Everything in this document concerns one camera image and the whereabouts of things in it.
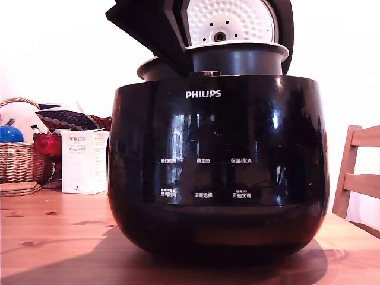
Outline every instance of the white wall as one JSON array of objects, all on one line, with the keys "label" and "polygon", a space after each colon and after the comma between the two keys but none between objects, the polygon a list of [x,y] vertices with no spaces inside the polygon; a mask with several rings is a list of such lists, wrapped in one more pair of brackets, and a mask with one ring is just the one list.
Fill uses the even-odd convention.
[{"label": "white wall", "polygon": [[[140,82],[136,69],[151,57],[107,21],[105,12],[114,3],[0,1],[1,99],[20,96],[73,108],[78,102],[86,113],[109,116],[115,89]],[[321,85],[332,209],[348,125],[380,125],[380,3],[292,0],[292,4],[295,46],[289,75],[310,77]],[[356,172],[380,173],[380,152],[360,150]],[[353,194],[349,218],[380,229],[379,208],[379,201]]]}]

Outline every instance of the inner pot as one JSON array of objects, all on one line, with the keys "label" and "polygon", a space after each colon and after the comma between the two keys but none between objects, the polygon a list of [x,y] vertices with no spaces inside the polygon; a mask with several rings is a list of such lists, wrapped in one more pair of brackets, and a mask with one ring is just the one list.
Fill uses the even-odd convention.
[{"label": "inner pot", "polygon": [[[186,48],[194,72],[218,71],[221,75],[282,75],[289,56],[278,43],[253,41],[217,42]],[[137,75],[145,81],[180,78],[168,64],[155,57],[142,64]]]}]

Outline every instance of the black rice cooker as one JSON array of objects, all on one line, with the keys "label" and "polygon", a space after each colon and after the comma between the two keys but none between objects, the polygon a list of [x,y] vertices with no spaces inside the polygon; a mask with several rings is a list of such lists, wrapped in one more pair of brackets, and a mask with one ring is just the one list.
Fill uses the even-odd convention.
[{"label": "black rice cooker", "polygon": [[286,75],[290,1],[116,2],[108,19],[156,55],[113,105],[109,201],[124,235],[223,264],[305,247],[330,190],[318,83]]}]

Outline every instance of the open lid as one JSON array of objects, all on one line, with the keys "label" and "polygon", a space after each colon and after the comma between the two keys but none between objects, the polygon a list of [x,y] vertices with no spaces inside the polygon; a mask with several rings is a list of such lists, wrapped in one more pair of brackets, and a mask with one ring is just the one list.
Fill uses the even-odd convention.
[{"label": "open lid", "polygon": [[290,55],[283,64],[286,74],[294,43],[290,0],[189,0],[191,46],[220,41],[279,43]]},{"label": "open lid", "polygon": [[188,1],[116,0],[107,19],[162,58],[178,74],[192,71],[185,42],[188,31],[182,18],[182,6]]},{"label": "open lid", "polygon": [[115,0],[107,18],[150,49],[181,76],[193,71],[185,47],[219,41],[294,45],[290,0]]}]

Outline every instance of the philips logo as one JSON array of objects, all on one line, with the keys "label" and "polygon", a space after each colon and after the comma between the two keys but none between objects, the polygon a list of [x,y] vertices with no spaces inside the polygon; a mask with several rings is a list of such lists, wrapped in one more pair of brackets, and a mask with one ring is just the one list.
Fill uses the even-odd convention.
[{"label": "philips logo", "polygon": [[220,90],[207,90],[207,91],[187,91],[186,99],[189,98],[212,98],[212,97],[220,97]]}]

